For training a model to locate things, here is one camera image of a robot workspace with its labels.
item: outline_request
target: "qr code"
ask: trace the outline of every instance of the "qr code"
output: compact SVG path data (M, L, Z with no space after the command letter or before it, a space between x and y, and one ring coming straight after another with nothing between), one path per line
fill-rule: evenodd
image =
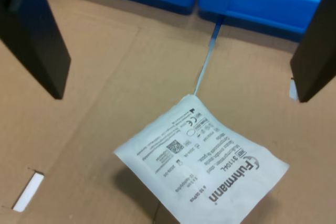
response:
M167 146L167 148L170 149L173 153L177 154L184 148L184 146L178 141L174 140Z

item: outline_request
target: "cardboard surface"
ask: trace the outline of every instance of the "cardboard surface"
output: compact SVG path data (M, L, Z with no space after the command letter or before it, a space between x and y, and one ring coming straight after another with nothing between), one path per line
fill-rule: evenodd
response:
M259 35L238 40L237 28L223 27L198 97L224 125L268 148L289 171L243 223L334 223L336 165L336 81L310 102L289 97L292 54L263 46ZM278 40L290 49L295 44Z
M214 24L128 0L49 0L72 57L53 100L0 44L0 223L151 223L158 200L114 149L193 93ZM290 41L222 27L198 93L223 124L291 165L244 223L334 223L331 82L289 98ZM34 173L26 210L10 209ZM156 223L174 223L160 206Z
M48 174L140 30L205 48L214 27L197 15L126 0L48 1L72 57L62 101L52 99L0 42L0 206L6 213L33 170ZM0 222L7 223L6 216Z
M193 92L206 52L139 32L19 223L150 223L158 200L113 151Z

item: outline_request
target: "paper packet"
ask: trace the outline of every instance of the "paper packet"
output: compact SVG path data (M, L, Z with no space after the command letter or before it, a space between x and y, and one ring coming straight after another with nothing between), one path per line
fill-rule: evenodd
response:
M185 96L115 154L180 223L240 223L289 166Z

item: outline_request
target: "black panel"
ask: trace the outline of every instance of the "black panel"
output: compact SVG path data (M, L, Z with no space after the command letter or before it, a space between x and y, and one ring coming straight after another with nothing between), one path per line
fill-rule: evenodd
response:
M54 98L63 97L71 60L47 0L1 0L0 37Z
M301 102L336 75L336 0L321 1L290 64Z

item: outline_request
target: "cardboard box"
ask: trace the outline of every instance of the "cardboard box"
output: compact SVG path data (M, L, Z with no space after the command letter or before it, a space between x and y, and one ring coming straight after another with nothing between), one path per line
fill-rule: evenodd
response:
M0 45L0 223L173 223L113 155L193 93L214 24L127 0L49 0L72 57L53 100ZM289 98L290 41L223 26L198 96L226 126L291 165L245 223L333 223L336 83ZM45 174L22 213L11 207Z

